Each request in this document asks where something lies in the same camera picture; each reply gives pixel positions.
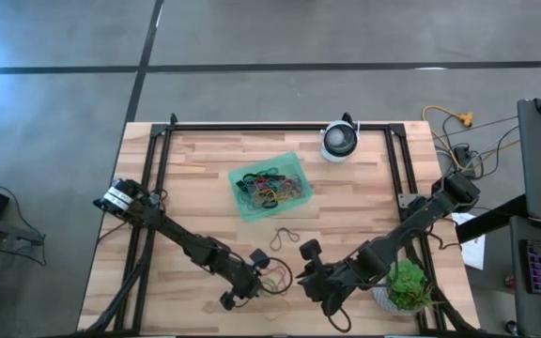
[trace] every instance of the wooden table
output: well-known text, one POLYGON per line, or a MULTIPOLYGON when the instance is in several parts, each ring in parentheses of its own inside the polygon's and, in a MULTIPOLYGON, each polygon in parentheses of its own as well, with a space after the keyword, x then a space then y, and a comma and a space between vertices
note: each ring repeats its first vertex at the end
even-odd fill
MULTIPOLYGON (((441 176, 429 126, 425 122, 405 125, 419 191, 429 195, 431 184, 441 176)), ((127 126, 115 177, 141 179, 150 126, 127 126)), ((167 215, 192 232, 219 239, 243 256, 261 248, 284 259, 294 274, 303 270, 298 248, 308 239, 318 239, 325 262, 343 259, 366 239, 385 235, 398 224, 385 139, 382 132, 361 131, 358 147, 340 164, 323 160, 319 148, 318 131, 175 131, 164 181, 168 191, 167 215), (314 196, 307 204, 269 219, 244 222, 227 173, 287 151, 298 154, 314 196), (269 243, 283 226, 300 234, 301 241, 292 243, 284 238, 283 249, 274 253, 269 243)), ((399 145, 395 148, 400 176, 406 179, 399 145)), ((101 232, 118 223, 106 216, 101 232)), ((130 233, 126 226, 98 246, 79 329, 93 323, 118 290, 130 233)), ((434 233, 446 243, 457 241, 451 223, 436 223, 434 233)), ((439 251, 433 239, 430 246, 440 288, 463 317, 478 327, 459 249, 439 251)), ((160 234, 156 236, 151 264, 142 334, 338 334, 323 316, 319 304, 306 298, 295 283, 284 297, 254 299, 243 308, 227 312, 219 297, 230 285, 192 264, 174 242, 160 234)), ((414 317, 387 314, 370 292, 355 291, 344 308, 352 318, 349 334, 418 332, 414 317)), ((131 319, 129 310, 126 325, 131 324, 131 319)), ((340 314, 335 315, 335 321, 345 325, 340 314)))

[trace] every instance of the concrete floor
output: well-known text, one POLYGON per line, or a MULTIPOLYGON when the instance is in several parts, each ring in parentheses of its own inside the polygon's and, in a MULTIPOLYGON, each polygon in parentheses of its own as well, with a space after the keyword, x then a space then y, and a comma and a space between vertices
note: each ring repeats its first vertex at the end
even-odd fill
MULTIPOLYGON (((137 66, 154 2, 1 0, 0 67, 137 66)), ((541 0, 166 0, 150 65, 441 61, 541 61, 541 0)), ((49 262, 7 258, 0 337, 74 330, 101 220, 91 200, 111 178, 134 84, 134 73, 0 75, 0 185, 47 234, 49 262)), ((416 120, 438 104, 474 112, 481 125, 535 97, 541 68, 158 73, 145 79, 135 120, 326 120, 345 111, 416 120)), ((432 114, 432 126, 444 118, 432 114)), ((482 149, 515 124, 452 140, 482 149)), ((477 183, 479 205, 522 193, 520 165, 518 146, 505 150, 499 171, 477 183)), ((502 287, 507 242, 505 229, 488 236, 486 270, 469 270, 482 327, 495 332, 515 317, 502 287)))

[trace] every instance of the green plastic container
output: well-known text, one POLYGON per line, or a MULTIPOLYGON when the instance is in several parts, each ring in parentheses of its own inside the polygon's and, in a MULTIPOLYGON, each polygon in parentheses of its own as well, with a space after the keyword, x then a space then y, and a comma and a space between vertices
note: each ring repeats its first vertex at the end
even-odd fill
POLYGON ((313 191, 289 152, 229 173, 241 218, 252 222, 307 202, 313 191))

